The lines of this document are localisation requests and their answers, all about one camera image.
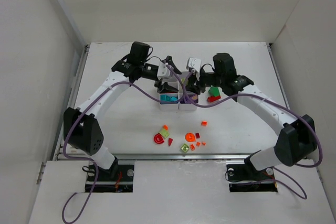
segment white wall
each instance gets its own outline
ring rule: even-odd
[[[0,223],[28,221],[74,53],[49,0],[0,0]]]
[[[336,216],[336,0],[300,0],[272,47],[292,109],[311,115],[324,160],[320,172]]]
[[[88,42],[274,42],[298,0],[65,0]]]

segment white table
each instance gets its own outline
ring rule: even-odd
[[[92,43],[83,71],[76,106],[88,99],[102,84],[117,60],[128,54],[131,42]],[[274,67],[264,42],[149,42],[153,54],[160,58],[173,56],[176,66],[185,71],[189,57],[213,63],[217,52],[229,53],[235,61],[238,74],[246,75],[266,95],[284,105],[284,98]],[[157,59],[150,63],[158,64]],[[154,82],[140,79],[136,82],[153,96],[157,96]],[[207,104],[207,93],[199,101]],[[207,127],[201,127],[207,121]],[[156,145],[153,136],[163,125],[170,128],[174,142]],[[205,147],[188,154],[248,154],[274,146],[277,137],[272,129],[247,108],[227,101],[217,107],[186,112],[162,112],[159,105],[138,90],[129,88],[106,112],[100,122],[104,144],[114,154],[181,154],[187,132],[199,132]]]
[[[234,57],[239,74],[250,77],[264,93],[284,105],[265,43],[149,44],[154,48],[153,55],[161,58],[171,55],[179,68],[186,65],[190,56],[211,63],[217,52],[228,52]],[[129,52],[130,46],[131,43],[91,44],[76,105],[91,96],[113,64]],[[152,81],[137,83],[156,95]],[[204,95],[200,102],[205,103],[205,99]],[[200,126],[203,120],[208,121],[207,127]],[[112,153],[139,154],[149,159],[156,159],[159,154],[181,154],[180,145],[185,143],[184,135],[189,131],[200,132],[202,141],[207,143],[206,147],[189,152],[188,155],[195,154],[189,158],[202,159],[212,154],[239,156],[272,146],[277,139],[266,123],[234,101],[193,112],[161,112],[158,104],[133,88],[122,94],[100,124],[105,145]],[[153,135],[163,124],[170,127],[174,138],[171,147],[153,143]],[[301,163],[312,164],[312,161]],[[29,224],[46,223],[46,220],[49,224],[62,223],[62,207],[74,192],[79,194],[69,203],[66,219],[71,221],[77,216],[87,196],[83,193],[86,174],[81,170],[87,164],[87,161],[69,160],[47,163]],[[92,194],[76,224],[335,223],[316,169],[279,168],[297,179],[307,192],[307,200],[299,199],[282,185],[278,185],[278,193],[230,193],[224,179],[225,160],[135,161],[133,193]],[[282,174],[275,172],[275,176],[297,190]]]
[[[29,224],[63,223],[64,203],[84,191],[83,165],[87,162],[47,163]],[[282,185],[278,193],[230,193],[224,161],[136,161],[133,192],[92,194],[76,224],[334,224],[316,169],[279,168],[298,180],[307,200]],[[275,176],[298,190],[284,175]],[[86,197],[74,196],[66,209],[68,221]]]

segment cable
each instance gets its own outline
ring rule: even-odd
[[[152,53],[153,53],[153,47],[150,47],[150,48],[152,48],[152,51],[147,55],[147,57],[149,57]]]
[[[215,69],[214,69],[214,67],[210,64],[210,63],[206,63],[206,64],[204,64],[203,66],[201,66],[201,68],[200,68],[200,72],[202,71],[202,69],[206,66],[206,65],[209,65],[209,66],[211,66],[211,68],[212,68],[212,71],[214,71],[215,72]]]
[[[63,210],[62,210],[62,220],[65,224],[73,224],[75,223],[79,217],[81,216],[81,214],[83,213],[84,209],[85,209],[85,206],[86,204],[88,203],[88,200],[93,192],[93,189],[96,185],[96,182],[97,182],[97,179],[98,179],[98,174],[99,174],[99,169],[98,169],[98,166],[97,164],[95,163],[95,161],[92,159],[92,158],[89,158],[89,157],[74,157],[74,156],[70,156],[66,153],[66,149],[67,149],[67,145],[68,145],[68,142],[69,142],[69,139],[70,139],[70,136],[72,135],[73,131],[75,130],[75,127],[77,126],[77,124],[80,122],[80,120],[84,117],[84,115],[106,94],[108,93],[110,90],[112,90],[115,86],[117,85],[120,85],[120,84],[127,84],[127,85],[130,85],[130,86],[133,86],[135,87],[136,89],[138,89],[141,93],[143,93],[145,96],[147,96],[148,98],[156,101],[156,102],[160,102],[160,100],[152,97],[150,94],[146,93],[144,90],[142,90],[141,88],[139,88],[137,85],[135,85],[134,83],[131,83],[131,82],[127,82],[127,81],[120,81],[120,82],[116,82],[114,84],[112,84],[110,87],[108,87],[107,89],[105,89],[93,102],[90,103],[90,105],[78,116],[78,118],[75,120],[75,122],[73,123],[73,125],[71,126],[65,140],[64,140],[64,146],[63,146],[63,154],[64,154],[64,157],[68,158],[68,159],[76,159],[76,160],[88,160],[88,161],[91,161],[93,162],[94,164],[94,168],[95,168],[95,179],[93,180],[93,183],[92,183],[92,187],[89,191],[89,194],[88,194],[88,197],[86,198],[84,204],[83,204],[83,207],[81,208],[81,210],[79,211],[79,214],[78,216],[71,222],[67,222],[65,220],[65,216],[64,216],[64,213],[65,213],[65,209],[68,205],[68,203],[70,202],[70,200],[77,194],[77,193],[74,193],[70,196],[70,198],[66,201],[64,207],[63,207]]]
[[[292,193],[294,193],[295,195],[297,195],[298,197],[300,197],[301,199],[307,199],[307,194],[306,191],[303,189],[303,187],[295,180],[293,179],[291,176],[289,176],[287,173],[273,167],[274,170],[277,170],[278,172],[284,174],[286,177],[288,177],[289,179],[291,179],[299,188],[300,190],[303,192],[303,196],[299,195],[296,191],[294,191],[292,188],[290,188],[288,185],[286,185],[284,182],[278,180],[278,179],[264,179],[264,180],[260,180],[260,181],[254,181],[254,182],[248,182],[248,183],[239,183],[239,185],[242,186],[248,186],[248,185],[255,185],[255,184],[261,184],[262,182],[268,182],[268,181],[272,181],[272,182],[277,182],[279,184],[282,184],[283,186],[285,186],[288,190],[290,190]]]
[[[172,71],[172,68],[171,66],[167,66],[168,69],[173,73],[173,75],[175,76],[175,78],[180,81],[181,78],[179,78],[179,76],[177,74],[174,73],[174,71]],[[183,84],[182,85],[182,89],[183,89],[183,93],[186,93],[186,89],[185,89],[185,85]],[[185,96],[190,103],[192,103],[193,105],[197,106],[197,107],[200,107],[200,108],[211,108],[211,107],[214,107],[214,106],[217,106],[219,104],[221,104],[222,102],[225,102],[227,100],[230,100],[230,99],[233,99],[233,98],[237,98],[237,97],[253,97],[253,98],[258,98],[260,100],[263,100],[265,101],[266,103],[269,103],[275,107],[278,107],[290,114],[292,114],[293,116],[295,116],[298,120],[300,120],[304,125],[305,127],[308,128],[308,130],[310,131],[310,133],[313,135],[314,139],[315,139],[315,142],[316,142],[316,145],[318,147],[318,150],[319,150],[319,160],[313,164],[313,165],[301,165],[301,164],[296,164],[297,166],[300,166],[300,167],[305,167],[305,168],[313,168],[313,167],[317,167],[319,166],[321,163],[322,163],[322,160],[323,160],[323,151],[322,151],[322,146],[321,146],[321,143],[320,143],[320,140],[319,138],[317,137],[315,131],[313,130],[313,128],[299,115],[297,114],[296,112],[294,111],[291,111],[290,109],[284,107],[284,106],[281,106],[275,102],[272,102],[270,100],[267,100],[263,97],[260,97],[258,95],[255,95],[255,94],[234,94],[234,95],[230,95],[229,97],[226,97],[224,98],[223,100],[219,101],[219,102],[216,102],[214,104],[210,104],[210,105],[201,105],[201,104],[198,104],[198,103],[195,103],[188,95]]]
[[[149,61],[152,58],[158,58],[160,60],[160,62],[162,62],[162,60],[158,56],[152,56],[151,58],[147,59],[146,62]]]

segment orange toy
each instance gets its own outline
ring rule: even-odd
[[[196,137],[191,132],[185,134],[185,139],[187,140],[187,142],[196,142]]]

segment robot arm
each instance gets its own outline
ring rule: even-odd
[[[200,94],[205,92],[206,87],[220,87],[227,96],[255,94],[270,100],[252,80],[237,75],[233,58],[229,54],[217,54],[213,61],[214,72],[207,73],[200,68],[200,60],[189,59],[187,69],[194,69],[195,73],[189,78],[186,86],[188,91]],[[253,174],[279,164],[293,166],[316,150],[317,145],[307,127],[288,112],[251,96],[239,96],[234,100],[252,110],[278,136],[274,147],[253,153],[244,160],[246,177],[253,177]],[[314,129],[314,121],[310,116],[304,115],[302,118]]]
[[[168,78],[170,76],[171,73],[164,63],[160,62],[158,66],[146,63],[150,48],[151,47],[147,44],[134,42],[130,53],[112,67],[112,71],[95,93],[88,100],[79,105],[78,108],[68,108],[64,112],[64,137],[67,136],[78,116],[113,84],[117,82],[133,83],[139,78],[159,82],[163,77]],[[166,62],[174,68],[174,71],[179,72],[172,62],[172,57],[168,56]],[[73,147],[89,155],[99,167],[105,170],[111,170],[111,172],[114,166],[113,164],[117,164],[118,161],[103,144],[104,136],[101,132],[99,121],[103,119],[107,109],[117,97],[128,87],[128,84],[120,84],[110,88],[110,90],[86,112],[68,142]]]

